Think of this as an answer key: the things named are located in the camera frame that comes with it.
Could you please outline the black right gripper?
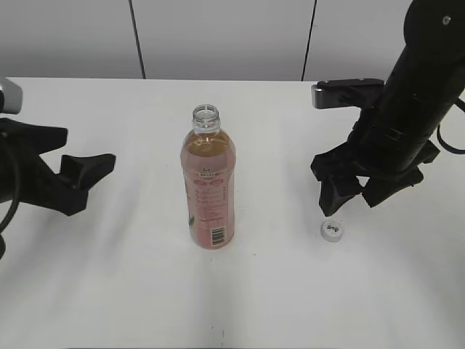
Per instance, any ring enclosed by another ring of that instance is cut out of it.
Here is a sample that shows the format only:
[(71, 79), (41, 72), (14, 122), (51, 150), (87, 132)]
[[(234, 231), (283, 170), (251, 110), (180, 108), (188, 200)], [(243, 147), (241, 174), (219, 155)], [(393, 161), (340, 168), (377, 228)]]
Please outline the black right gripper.
[(323, 214), (330, 217), (363, 192), (366, 203), (373, 208), (397, 192), (419, 184), (424, 179), (419, 165), (432, 163), (439, 153), (440, 150), (427, 141), (412, 164), (397, 174), (362, 164), (355, 155), (355, 148), (348, 143), (318, 154), (310, 168), (320, 182), (319, 206)]

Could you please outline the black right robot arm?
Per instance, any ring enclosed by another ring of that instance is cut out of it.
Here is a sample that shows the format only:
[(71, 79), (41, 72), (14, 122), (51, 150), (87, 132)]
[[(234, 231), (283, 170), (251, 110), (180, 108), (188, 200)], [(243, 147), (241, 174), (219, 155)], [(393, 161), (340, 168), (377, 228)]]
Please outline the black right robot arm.
[(446, 147), (431, 136), (453, 106), (464, 106), (464, 3), (413, 1), (403, 35), (405, 47), (387, 80), (319, 81), (312, 87), (317, 109), (360, 109), (347, 140), (311, 164), (327, 217), (356, 196), (373, 207), (419, 184), (419, 167)]

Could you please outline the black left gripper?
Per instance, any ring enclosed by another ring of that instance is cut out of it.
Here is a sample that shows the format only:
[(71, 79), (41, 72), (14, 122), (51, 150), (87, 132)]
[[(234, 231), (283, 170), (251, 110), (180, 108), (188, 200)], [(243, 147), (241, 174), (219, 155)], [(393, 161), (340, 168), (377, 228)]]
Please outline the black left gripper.
[(60, 174), (41, 154), (63, 147), (68, 130), (1, 119), (1, 202), (19, 193), (21, 203), (31, 204), (71, 216), (86, 208), (88, 192), (115, 167), (116, 156), (75, 157), (64, 155)]

